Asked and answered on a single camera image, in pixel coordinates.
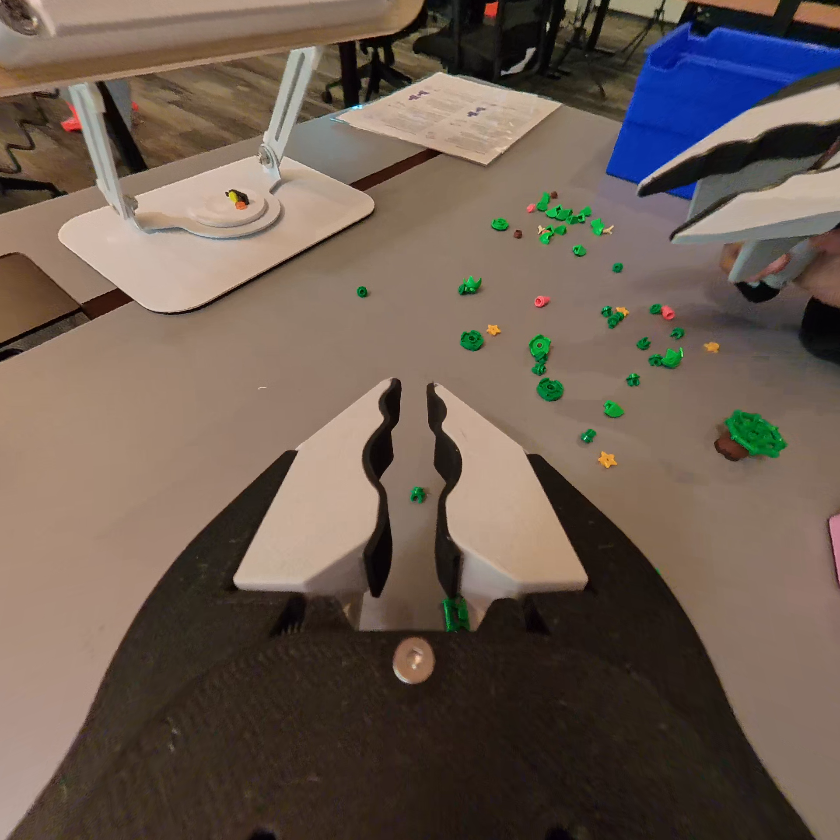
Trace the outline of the brown pot with green web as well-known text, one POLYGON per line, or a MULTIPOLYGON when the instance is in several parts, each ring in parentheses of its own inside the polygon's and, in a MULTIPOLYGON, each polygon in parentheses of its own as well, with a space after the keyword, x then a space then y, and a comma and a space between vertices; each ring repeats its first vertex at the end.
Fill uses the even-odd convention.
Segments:
POLYGON ((736 410, 723 421, 714 448, 725 459, 738 462, 748 458, 778 458, 787 445, 779 428, 762 415, 736 410))

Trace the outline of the blue plastic bin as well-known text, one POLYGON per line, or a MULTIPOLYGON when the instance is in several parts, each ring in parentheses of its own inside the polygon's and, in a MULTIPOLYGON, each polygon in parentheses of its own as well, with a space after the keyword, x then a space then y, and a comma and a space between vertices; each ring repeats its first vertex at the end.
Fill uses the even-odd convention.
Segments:
MULTIPOLYGON (((606 166, 639 184, 739 114, 790 84, 838 68, 836 46, 683 24, 647 51, 606 166)), ((691 199, 696 184, 671 195, 691 199)))

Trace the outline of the white flat device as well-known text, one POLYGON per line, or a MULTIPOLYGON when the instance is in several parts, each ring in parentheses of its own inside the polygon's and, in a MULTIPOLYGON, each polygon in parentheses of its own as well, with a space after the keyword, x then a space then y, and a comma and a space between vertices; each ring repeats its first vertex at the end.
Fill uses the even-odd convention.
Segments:
POLYGON ((2 2, 2 98, 391 35, 420 1, 2 2))

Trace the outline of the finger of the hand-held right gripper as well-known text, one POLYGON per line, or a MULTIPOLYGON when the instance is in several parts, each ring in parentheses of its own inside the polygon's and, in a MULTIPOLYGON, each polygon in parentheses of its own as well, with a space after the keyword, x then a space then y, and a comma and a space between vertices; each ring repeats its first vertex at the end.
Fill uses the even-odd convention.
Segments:
POLYGON ((739 114, 644 178, 640 197, 766 161, 815 159, 838 140, 839 69, 802 78, 739 114))
POLYGON ((676 245, 820 235, 839 221, 839 154, 776 159, 701 179, 676 245))

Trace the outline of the scattered green toy pieces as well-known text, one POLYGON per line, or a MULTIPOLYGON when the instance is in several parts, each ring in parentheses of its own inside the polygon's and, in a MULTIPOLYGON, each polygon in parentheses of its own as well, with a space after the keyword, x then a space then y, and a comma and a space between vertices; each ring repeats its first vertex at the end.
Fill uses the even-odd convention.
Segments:
POLYGON ((537 207, 527 213, 533 201, 517 191, 377 186, 377 209, 350 268, 373 300, 350 306, 334 359, 349 381, 344 390, 395 377, 417 394, 433 381, 489 406, 493 417, 537 412, 539 427, 558 414, 542 405, 555 403, 568 415, 591 403, 589 427, 623 416, 652 351, 634 350, 646 306, 635 303, 624 319, 614 309, 631 303, 631 279, 651 269, 688 204, 642 201, 628 185, 608 185, 617 191, 596 196, 592 216, 573 201, 571 220, 537 207), (552 234, 540 237, 540 225, 552 234), (539 295, 551 298, 544 308, 533 305, 539 295))

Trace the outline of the person's right hand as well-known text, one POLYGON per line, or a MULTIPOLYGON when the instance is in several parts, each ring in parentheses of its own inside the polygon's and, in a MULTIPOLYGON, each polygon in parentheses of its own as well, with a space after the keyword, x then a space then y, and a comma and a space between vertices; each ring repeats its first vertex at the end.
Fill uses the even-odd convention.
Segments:
POLYGON ((762 278, 778 275, 792 261, 802 261, 810 256, 811 261, 794 278, 799 288, 808 292, 812 298, 832 308, 839 308, 839 230, 811 237, 801 242, 791 251, 770 263, 762 273, 762 278))

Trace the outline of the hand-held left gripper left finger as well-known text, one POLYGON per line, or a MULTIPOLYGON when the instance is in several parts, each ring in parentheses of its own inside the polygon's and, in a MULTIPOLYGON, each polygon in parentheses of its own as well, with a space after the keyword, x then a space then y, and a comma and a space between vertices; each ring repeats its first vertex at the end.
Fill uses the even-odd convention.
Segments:
POLYGON ((360 627, 365 595, 382 594, 392 565, 382 476, 401 398, 401 382, 383 380, 295 449, 234 574, 238 590, 331 597, 360 627))

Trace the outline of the printed instruction sheet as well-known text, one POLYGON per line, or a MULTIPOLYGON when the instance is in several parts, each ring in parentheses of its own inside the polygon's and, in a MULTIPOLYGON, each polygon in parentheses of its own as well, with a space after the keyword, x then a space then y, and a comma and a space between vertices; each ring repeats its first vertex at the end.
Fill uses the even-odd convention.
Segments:
POLYGON ((437 72, 334 118, 352 128, 489 165, 560 108, 557 101, 437 72))

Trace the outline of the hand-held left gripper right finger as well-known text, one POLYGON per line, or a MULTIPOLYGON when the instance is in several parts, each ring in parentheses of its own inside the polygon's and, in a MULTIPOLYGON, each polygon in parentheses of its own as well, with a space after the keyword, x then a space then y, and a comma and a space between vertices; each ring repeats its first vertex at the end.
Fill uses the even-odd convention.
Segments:
POLYGON ((441 384, 427 385, 437 501, 435 563, 473 631, 493 602, 581 592, 589 577, 526 450, 441 384))

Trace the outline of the black office chair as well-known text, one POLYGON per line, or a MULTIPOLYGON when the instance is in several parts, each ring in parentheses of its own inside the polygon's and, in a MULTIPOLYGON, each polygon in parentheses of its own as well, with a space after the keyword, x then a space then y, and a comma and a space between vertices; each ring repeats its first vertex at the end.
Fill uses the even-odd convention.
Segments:
POLYGON ((509 83, 549 68, 565 1, 453 2, 449 23, 413 42, 449 74, 509 83))
POLYGON ((360 78, 367 79, 364 102, 370 102, 382 93, 382 84, 393 90, 400 90, 414 84, 414 79, 395 68, 392 37, 373 38, 360 42, 361 50, 369 61, 359 69, 360 78))

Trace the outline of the white folding stand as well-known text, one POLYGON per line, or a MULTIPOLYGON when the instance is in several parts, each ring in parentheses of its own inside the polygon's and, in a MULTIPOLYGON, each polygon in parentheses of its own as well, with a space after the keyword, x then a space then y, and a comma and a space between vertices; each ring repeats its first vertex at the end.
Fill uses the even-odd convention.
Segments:
POLYGON ((69 87, 107 206, 73 217, 61 244, 143 308, 198 309, 370 216, 367 194, 285 156, 322 47, 294 49, 254 156, 142 193, 123 191, 90 82, 69 87), (238 211, 225 195, 239 190, 238 211))

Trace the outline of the wooden desk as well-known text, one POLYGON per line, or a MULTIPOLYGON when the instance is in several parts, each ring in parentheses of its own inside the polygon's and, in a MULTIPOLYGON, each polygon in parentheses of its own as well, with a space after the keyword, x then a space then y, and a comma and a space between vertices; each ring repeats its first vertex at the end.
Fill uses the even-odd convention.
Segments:
POLYGON ((696 1, 686 2, 679 24, 697 17, 705 8, 768 18, 770 31, 783 35, 792 24, 839 30, 839 5, 830 1, 696 1))

